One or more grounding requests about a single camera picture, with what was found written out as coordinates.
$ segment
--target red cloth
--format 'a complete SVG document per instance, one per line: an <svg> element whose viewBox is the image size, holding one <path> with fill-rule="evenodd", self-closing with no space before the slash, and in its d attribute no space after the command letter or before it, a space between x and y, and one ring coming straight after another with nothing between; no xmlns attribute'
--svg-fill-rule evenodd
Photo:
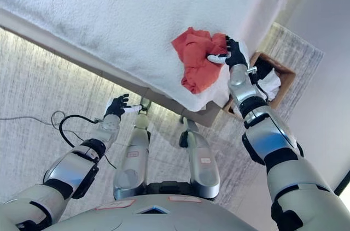
<svg viewBox="0 0 350 231"><path fill-rule="evenodd" d="M189 27L186 32L171 42L185 72L181 84L191 93L201 93L219 77L222 64L212 63L207 55L226 54L226 36L216 33L213 37L207 31L195 31Z"/></svg>

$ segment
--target gray rug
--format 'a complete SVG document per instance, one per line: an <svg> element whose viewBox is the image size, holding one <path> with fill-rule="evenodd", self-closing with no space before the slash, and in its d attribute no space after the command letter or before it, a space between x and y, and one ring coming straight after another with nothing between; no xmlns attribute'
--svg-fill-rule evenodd
<svg viewBox="0 0 350 231"><path fill-rule="evenodd" d="M262 49L297 72L293 86L278 108L287 119L323 53L279 25L272 27ZM2 29L0 81L0 117L31 115L48 122L55 110L101 117L110 97L126 93L124 88ZM139 100L138 95L130 94L131 104ZM123 115L117 142L107 154L116 165L131 134L135 116ZM149 119L152 135L148 182L188 181L188 157L186 150L178 146L183 130L179 116L153 104ZM89 137L93 127L81 120L66 124L67 129L84 138ZM212 145L220 170L221 191L216 202L234 212L259 167L250 160L241 143L242 122L221 111L212 128L200 126L200 131ZM74 135L67 135L79 144ZM40 183L52 162L69 148L59 132L50 126L28 119L0 121L0 200L5 201L14 193ZM88 193L69 203L63 219L111 201L113 175L114 169L103 159Z"/></svg>

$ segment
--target humanoid robot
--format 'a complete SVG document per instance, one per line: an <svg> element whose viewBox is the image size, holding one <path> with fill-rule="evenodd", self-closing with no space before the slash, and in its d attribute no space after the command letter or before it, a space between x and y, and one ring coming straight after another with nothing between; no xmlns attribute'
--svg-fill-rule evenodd
<svg viewBox="0 0 350 231"><path fill-rule="evenodd" d="M211 56L230 68L228 83L244 118L242 141L252 160L266 166L272 218L280 231L350 230L350 213L322 177L300 155L288 126L256 87L255 68L227 41L231 54ZM149 101L143 99L124 157L114 177L114 199L59 222L70 199L88 191L98 163L115 142L127 95L112 101L91 139L75 146L45 173L43 182L0 206L0 231L18 230L255 230L213 203L220 177L210 145L193 121L183 118L179 144L187 148L190 182L147 183Z"/></svg>

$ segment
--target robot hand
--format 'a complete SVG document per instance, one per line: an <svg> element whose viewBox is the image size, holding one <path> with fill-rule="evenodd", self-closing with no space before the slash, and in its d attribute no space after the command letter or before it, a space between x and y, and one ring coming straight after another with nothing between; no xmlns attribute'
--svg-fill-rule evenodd
<svg viewBox="0 0 350 231"><path fill-rule="evenodd" d="M125 113L124 108L131 107L127 105L127 101L129 101L128 97L129 94L126 93L118 98L114 98L107 108L103 118L105 118L107 115L116 115L117 117L121 118L121 115Z"/></svg>
<svg viewBox="0 0 350 231"><path fill-rule="evenodd" d="M226 63L230 69L237 64L249 66L247 62L248 49L244 42L236 42L226 35L226 46L228 54L208 55L208 60L213 63Z"/></svg>

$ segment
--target black cable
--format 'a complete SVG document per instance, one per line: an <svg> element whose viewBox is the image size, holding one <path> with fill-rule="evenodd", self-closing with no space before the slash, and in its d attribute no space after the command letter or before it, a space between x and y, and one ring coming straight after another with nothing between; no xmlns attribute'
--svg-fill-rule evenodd
<svg viewBox="0 0 350 231"><path fill-rule="evenodd" d="M72 148L74 148L75 146L68 140L68 138L66 137L63 129L62 129L62 126L64 124L64 122L66 122L68 119L70 118L73 118L73 117L77 117L77 118L81 118L81 119L84 119L85 121L87 122L90 122L90 123L98 123L98 120L90 120L88 118L86 118L85 116L82 116L82 115L68 115L66 116L65 118L62 119L62 121L60 122L60 125L59 125L59 131L60 131L60 134L62 136L62 138L67 142L68 145L70 145Z"/></svg>
<svg viewBox="0 0 350 231"><path fill-rule="evenodd" d="M62 114L63 115L63 119L61 122L55 122L55 115L56 114ZM80 116L80 115L69 115L69 116L66 116L65 112L61 111L61 110L57 110L57 111L54 111L53 114L51 115L51 123L47 123L43 120L40 120L34 116L16 116L16 117L5 117L5 118L0 118L0 121L11 121L11 120L17 120L17 119L33 119L37 122L40 122L46 126L52 126L54 129L60 131L60 134L61 136L63 137L63 139L67 142L68 145L70 145L71 147L74 147L74 145L67 139L67 137L65 136L64 132L70 132L72 134L74 134L77 138L79 138L81 141L84 141L83 138L81 138L79 135L76 134L76 132L72 131L72 130L63 130L62 129L62 125L63 123L68 119L68 118L71 118L71 117L78 117L78 118L82 118L82 119L85 119L91 123L98 123L98 120L95 120L95 121L92 121L84 116ZM108 157L106 155L104 155L104 157L106 158L108 164L113 167L114 169L116 169L115 165L112 164Z"/></svg>
<svg viewBox="0 0 350 231"><path fill-rule="evenodd" d="M297 146L297 148L299 149L299 152L300 152L301 157L304 157L304 151L303 151L301 145L299 145L299 143L296 142L296 146Z"/></svg>
<svg viewBox="0 0 350 231"><path fill-rule="evenodd" d="M103 155L103 156L105 157L105 159L107 160L107 162L110 164L110 166L111 166L111 167L114 167L114 169L116 169L115 165L112 164L112 163L109 161L108 157L107 157L106 155Z"/></svg>
<svg viewBox="0 0 350 231"><path fill-rule="evenodd" d="M257 88L264 94L266 95L266 102L269 101L269 95L260 87L258 84L258 75L256 73L251 73L249 74L250 81L253 85L256 85Z"/></svg>

